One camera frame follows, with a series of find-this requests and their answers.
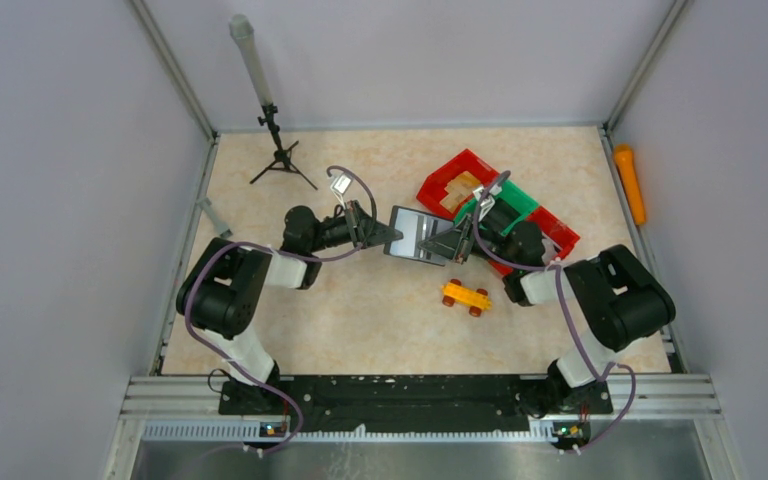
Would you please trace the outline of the black leather card holder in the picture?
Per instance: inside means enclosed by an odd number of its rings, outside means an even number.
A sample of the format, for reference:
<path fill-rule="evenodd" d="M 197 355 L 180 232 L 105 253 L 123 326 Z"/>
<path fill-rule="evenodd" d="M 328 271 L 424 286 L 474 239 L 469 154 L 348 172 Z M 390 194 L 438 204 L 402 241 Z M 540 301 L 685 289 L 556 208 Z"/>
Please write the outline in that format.
<path fill-rule="evenodd" d="M 419 247 L 421 241 L 451 229 L 451 220 L 427 212 L 395 205 L 391 209 L 389 226 L 402 233 L 400 240 L 384 245 L 385 255 L 417 261 L 435 266 L 445 266 L 447 259 Z"/>

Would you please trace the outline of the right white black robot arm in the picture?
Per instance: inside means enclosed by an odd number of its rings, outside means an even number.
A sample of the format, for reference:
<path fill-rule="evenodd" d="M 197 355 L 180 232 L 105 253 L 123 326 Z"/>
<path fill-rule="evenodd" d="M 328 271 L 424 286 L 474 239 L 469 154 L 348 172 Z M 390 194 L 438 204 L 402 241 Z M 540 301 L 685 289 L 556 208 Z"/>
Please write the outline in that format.
<path fill-rule="evenodd" d="M 566 266 L 546 262 L 539 226 L 522 220 L 503 233 L 493 213 L 475 224 L 470 216 L 418 242 L 420 250 L 461 263 L 478 255 L 510 267 L 503 284 L 509 300 L 529 307 L 556 301 L 573 345 L 552 361 L 544 380 L 521 404 L 537 418 L 572 412 L 616 366 L 620 354 L 676 317 L 666 289 L 624 245 Z"/>

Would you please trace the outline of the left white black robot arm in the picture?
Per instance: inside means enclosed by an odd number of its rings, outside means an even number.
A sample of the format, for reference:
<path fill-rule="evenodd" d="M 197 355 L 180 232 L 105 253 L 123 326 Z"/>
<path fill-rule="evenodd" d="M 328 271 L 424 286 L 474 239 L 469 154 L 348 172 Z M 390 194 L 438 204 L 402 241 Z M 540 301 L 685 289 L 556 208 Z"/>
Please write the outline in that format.
<path fill-rule="evenodd" d="M 243 401 L 257 413 L 268 413 L 279 404 L 281 388 L 273 380 L 277 362 L 251 326 L 263 290 L 312 287 L 328 261 L 317 252 L 350 244 L 351 251 L 336 257 L 342 259 L 402 238 L 357 201 L 336 206 L 322 220 L 309 207 L 295 206 L 284 217 L 279 249 L 212 239 L 180 287 L 176 311 L 188 330 L 230 365 L 231 377 L 244 384 Z"/>

